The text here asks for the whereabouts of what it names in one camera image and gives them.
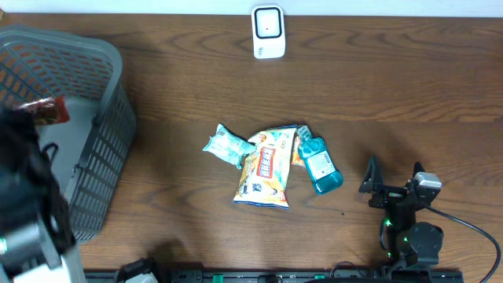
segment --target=wood grain surface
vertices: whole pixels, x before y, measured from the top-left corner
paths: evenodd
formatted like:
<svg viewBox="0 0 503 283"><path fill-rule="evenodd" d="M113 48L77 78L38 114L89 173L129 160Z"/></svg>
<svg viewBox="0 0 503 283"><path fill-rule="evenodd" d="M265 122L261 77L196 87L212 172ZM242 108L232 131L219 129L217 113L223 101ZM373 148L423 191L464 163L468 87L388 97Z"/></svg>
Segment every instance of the wood grain surface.
<svg viewBox="0 0 503 283"><path fill-rule="evenodd" d="M6 14L104 39L123 56L138 136L90 269L140 257L230 268L331 268L386 257L383 211L358 187L369 157L400 186L420 160L444 182L434 207L503 239L503 20L286 17L287 52L258 61L250 17ZM244 138L307 123L345 183L316 196L293 167L290 210L233 204L241 172L201 149L218 123ZM440 266L479 281L493 245L427 211L445 232ZM503 281L499 270L493 282Z"/></svg>

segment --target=red snack package in basket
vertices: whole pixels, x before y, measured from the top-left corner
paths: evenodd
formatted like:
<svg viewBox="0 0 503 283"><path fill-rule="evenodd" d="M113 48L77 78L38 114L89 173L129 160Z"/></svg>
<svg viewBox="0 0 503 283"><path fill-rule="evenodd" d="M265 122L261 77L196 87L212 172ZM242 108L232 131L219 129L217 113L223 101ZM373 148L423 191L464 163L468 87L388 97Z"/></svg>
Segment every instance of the red snack package in basket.
<svg viewBox="0 0 503 283"><path fill-rule="evenodd" d="M17 106L13 110L32 114L36 126L66 123L70 120L70 115L64 105L64 97L39 99Z"/></svg>

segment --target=green light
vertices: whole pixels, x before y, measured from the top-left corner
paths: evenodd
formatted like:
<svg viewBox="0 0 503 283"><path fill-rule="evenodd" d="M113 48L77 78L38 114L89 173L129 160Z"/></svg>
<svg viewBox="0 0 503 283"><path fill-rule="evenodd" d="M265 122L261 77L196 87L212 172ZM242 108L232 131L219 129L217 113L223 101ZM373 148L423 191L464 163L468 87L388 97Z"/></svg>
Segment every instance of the green light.
<svg viewBox="0 0 503 283"><path fill-rule="evenodd" d="M3 255L7 252L7 241L6 239L0 239L0 255Z"/></svg>

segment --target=mouthwash bottle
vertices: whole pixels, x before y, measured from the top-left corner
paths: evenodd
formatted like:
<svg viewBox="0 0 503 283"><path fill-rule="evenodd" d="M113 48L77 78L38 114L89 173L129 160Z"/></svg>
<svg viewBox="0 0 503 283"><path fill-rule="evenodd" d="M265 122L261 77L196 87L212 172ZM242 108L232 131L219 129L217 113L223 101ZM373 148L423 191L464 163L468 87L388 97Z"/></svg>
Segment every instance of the mouthwash bottle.
<svg viewBox="0 0 503 283"><path fill-rule="evenodd" d="M306 164L314 191L325 194L342 186L343 176L334 166L323 139L313 138L307 126L297 129L297 134L301 141L299 156Z"/></svg>

